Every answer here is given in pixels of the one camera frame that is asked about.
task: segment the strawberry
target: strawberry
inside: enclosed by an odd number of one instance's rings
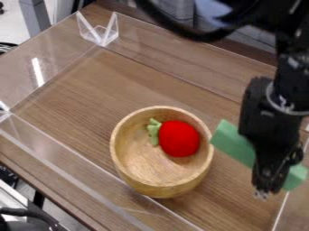
[[[147,126],[154,146],[160,145],[166,154],[173,157],[194,155],[199,148],[199,135],[197,130],[185,122],[150,120]]]

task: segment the bowl rim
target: bowl rim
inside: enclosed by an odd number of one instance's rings
[[[123,167],[123,164],[122,162],[119,161],[119,158],[118,158],[118,155],[116,155],[116,149],[115,149],[115,143],[116,143],[116,137],[118,137],[118,132],[120,130],[120,127],[124,125],[124,123],[127,122],[127,120],[134,117],[136,114],[139,114],[140,112],[143,111],[148,111],[148,110],[154,110],[154,109],[169,109],[169,110],[174,110],[174,111],[178,111],[183,114],[186,114],[187,116],[190,116],[195,121],[197,123],[199,124],[199,126],[203,128],[205,130],[205,133],[206,133],[206,137],[207,137],[207,141],[210,141],[211,139],[211,132],[206,126],[206,124],[203,123],[203,121],[197,117],[197,115],[194,115],[193,113],[190,113],[189,111],[186,111],[185,109],[182,108],[178,108],[178,107],[174,107],[174,106],[148,106],[148,107],[144,107],[134,112],[131,112],[118,123],[114,131],[112,131],[112,134],[111,134],[111,139],[110,139],[110,152],[111,152],[111,157],[112,157],[112,161],[114,161],[114,164],[116,165],[116,168],[119,171],[122,171],[122,173],[130,177],[132,180],[135,180],[136,182],[144,184],[144,185],[148,185],[148,186],[152,186],[152,187],[175,187],[178,185],[183,185],[191,181],[194,181],[209,169],[210,167],[210,163],[213,161],[213,157],[214,157],[214,146],[213,144],[207,143],[207,157],[206,157],[206,161],[202,165],[202,167],[199,168],[199,170],[190,176],[190,177],[186,177],[185,179],[181,179],[175,182],[169,182],[169,183],[155,183],[155,182],[151,182],[146,179],[142,179],[139,177],[136,177],[134,174],[131,174],[127,169]]]

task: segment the robotic arm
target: robotic arm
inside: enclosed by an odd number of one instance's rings
[[[247,24],[276,34],[276,79],[251,80],[242,98],[239,133],[255,149],[257,194],[265,198],[278,193],[290,166],[302,161],[300,128],[309,116],[309,1],[195,0],[203,17],[217,27],[211,32],[173,22],[151,1],[135,2],[163,27],[198,42],[215,42]]]

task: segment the wooden table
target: wooden table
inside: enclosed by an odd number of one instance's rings
[[[83,13],[107,24],[100,4]],[[222,118],[237,124],[251,77],[276,68],[124,15],[118,22],[106,49],[82,39],[71,16],[1,58],[0,99],[13,113],[0,124],[1,163],[92,230],[272,230],[285,192],[255,200],[250,170],[223,153],[193,192],[154,200],[118,179],[108,140],[146,106],[191,111],[211,131]]]

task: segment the wooden bowl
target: wooden bowl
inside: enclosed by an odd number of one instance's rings
[[[146,126],[150,118],[159,122],[179,120],[201,135],[199,151],[191,157],[170,157],[152,147]],[[135,111],[119,122],[110,142],[118,174],[127,184],[152,198],[173,198],[189,192],[202,181],[214,155],[211,133],[202,120],[171,106],[152,106]]]

